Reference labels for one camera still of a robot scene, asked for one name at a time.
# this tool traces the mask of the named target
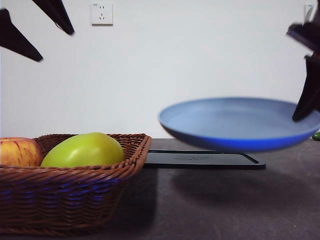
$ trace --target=apple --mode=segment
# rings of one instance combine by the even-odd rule
[[[44,157],[41,167],[106,166],[123,160],[125,153],[117,140],[101,132],[91,132],[56,145]]]
[[[34,139],[0,138],[0,164],[14,167],[39,167],[42,160],[41,149]]]
[[[312,139],[316,140],[316,141],[320,141],[320,131],[318,131],[314,135],[312,135]]]

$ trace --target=red apple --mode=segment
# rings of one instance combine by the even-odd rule
[[[34,139],[0,138],[0,164],[15,167],[39,167],[42,160],[41,149]]]

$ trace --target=plate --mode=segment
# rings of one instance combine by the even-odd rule
[[[294,122],[296,104],[254,97],[205,98],[171,105],[158,114],[176,139],[205,149],[263,152],[296,145],[320,129],[320,112]]]

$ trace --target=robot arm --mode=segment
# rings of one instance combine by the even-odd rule
[[[68,35],[75,32],[61,0],[33,0],[33,2]],[[0,10],[0,46],[37,62],[43,59],[38,50],[13,25],[7,9]]]
[[[307,117],[313,110],[320,111],[320,9],[311,22],[292,24],[287,35],[314,51],[306,55],[306,79],[302,94],[292,119],[297,122]]]

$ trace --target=basket rim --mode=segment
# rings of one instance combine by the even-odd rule
[[[145,133],[132,133],[132,134],[108,134],[109,136],[127,136],[127,137],[137,137],[139,136],[140,139],[142,139],[142,142],[139,144],[139,146],[136,149],[137,156],[132,155],[129,158],[126,158],[125,160],[110,164],[110,165],[88,165],[88,166],[75,166],[75,167],[42,167],[42,166],[35,166],[35,167],[23,167],[23,166],[9,166],[5,164],[0,164],[0,172],[3,175],[4,172],[14,172],[16,174],[22,174],[22,173],[32,173],[34,175],[36,174],[48,174],[48,177],[54,176],[54,175],[63,175],[63,174],[72,174],[75,175],[77,173],[87,173],[93,174],[93,175],[99,175],[100,177],[103,177],[104,175],[111,179],[114,177],[119,177],[123,175],[125,172],[129,171],[130,169],[133,171],[132,174],[135,174],[145,163],[149,147],[151,145],[152,138]],[[47,137],[52,135],[70,135],[75,136],[77,134],[46,134],[42,135],[41,137]]]

